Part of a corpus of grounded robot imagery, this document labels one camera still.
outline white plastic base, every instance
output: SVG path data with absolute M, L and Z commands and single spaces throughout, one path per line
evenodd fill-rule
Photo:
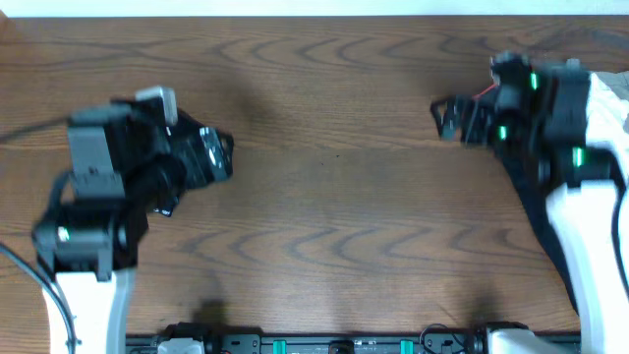
M 98 282 L 93 272 L 57 273 L 74 317 L 77 354 L 125 353 L 127 311 L 136 279 L 135 269 L 114 271 L 110 281 Z M 44 291 L 50 323 L 50 353 L 68 354 L 68 333 L 54 302 Z

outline green connector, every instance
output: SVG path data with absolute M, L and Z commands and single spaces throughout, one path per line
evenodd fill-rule
M 286 354 L 286 340 L 273 341 L 273 354 Z
M 413 354 L 413 341 L 412 340 L 400 341 L 400 354 Z

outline green led light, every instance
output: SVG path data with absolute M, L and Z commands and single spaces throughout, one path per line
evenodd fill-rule
M 286 354 L 286 340 L 273 340 L 273 354 Z
M 531 73 L 531 87 L 538 89 L 538 74 L 536 73 Z
M 413 344 L 412 340 L 400 341 L 400 354 L 414 354 Z
M 572 148 L 572 164 L 575 167 L 581 167 L 585 162 L 585 154 L 580 147 Z
M 507 127 L 505 127 L 505 126 L 499 126 L 498 127 L 498 137 L 502 141 L 507 140 Z

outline wood grain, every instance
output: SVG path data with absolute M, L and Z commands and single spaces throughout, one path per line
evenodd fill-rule
M 19 20 L 0 42 L 0 136 L 157 84 L 234 134 L 231 181 L 150 218 L 128 332 L 578 329 L 490 152 L 439 142 L 429 103 L 503 50 L 629 69 L 623 17 Z M 63 127 L 0 140 L 0 234 L 29 231 L 69 165 Z M 0 260 L 0 352 L 47 351 L 39 289 Z

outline black cable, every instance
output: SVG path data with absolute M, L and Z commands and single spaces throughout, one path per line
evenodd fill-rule
M 613 254 L 616 257 L 616 265 L 618 266 L 618 272 L 620 273 L 620 279 L 622 280 L 622 286 L 625 289 L 625 295 L 629 299 L 629 284 L 627 284 L 627 274 L 625 273 L 625 266 L 622 261 L 622 254 L 620 253 L 620 207 L 622 207 L 622 200 L 627 193 L 626 186 L 622 186 L 618 190 L 618 199 L 613 209 L 613 216 L 611 217 L 611 243 L 613 244 Z
M 432 353 L 432 351 L 426 348 L 426 345 L 424 344 L 424 334 L 426 333 L 427 330 L 431 328 L 435 328 L 435 327 L 449 329 L 448 326 L 445 324 L 429 324 L 426 328 L 424 328 L 424 330 L 422 330 L 422 334 L 420 334 L 420 344 L 422 344 L 422 346 L 424 346 L 424 349 L 426 349 L 430 353 Z M 452 335 L 452 338 L 454 338 L 454 341 L 457 344 L 459 344 L 461 347 L 463 347 L 463 350 L 465 350 L 465 344 L 463 344 L 463 342 L 459 338 L 457 338 L 456 335 L 454 335 L 454 333 L 450 332 L 450 335 Z
M 64 305 L 59 295 L 52 288 L 52 285 L 48 281 L 46 281 L 46 279 L 44 279 L 41 274 L 39 274 L 25 260 L 16 255 L 2 242 L 0 242 L 0 253 L 7 256 L 9 260 L 13 261 L 13 263 L 18 266 L 18 268 L 23 270 L 26 274 L 30 275 L 30 277 L 34 279 L 35 282 L 37 282 L 37 284 L 39 284 L 48 293 L 48 295 L 50 295 L 52 301 L 55 303 L 55 305 L 57 305 L 57 308 L 61 313 L 61 317 L 63 318 L 63 322 L 66 325 L 66 331 L 68 331 L 68 341 L 66 342 L 66 345 L 68 346 L 68 353 L 75 354 L 77 346 L 77 335 L 75 334 L 75 327 L 70 309 L 68 309 Z
M 54 126 L 65 123 L 67 120 L 68 120 L 68 117 L 54 118 L 54 119 L 47 120 L 45 122 L 41 122 L 39 124 L 33 124 L 30 126 L 20 128 L 18 130 L 15 130 L 13 132 L 0 136 L 0 145 L 6 144 L 9 141 L 12 141 L 15 139 L 19 139 L 21 136 L 24 136 L 24 135 L 28 135 L 28 134 L 31 134 L 40 130 L 52 128 Z

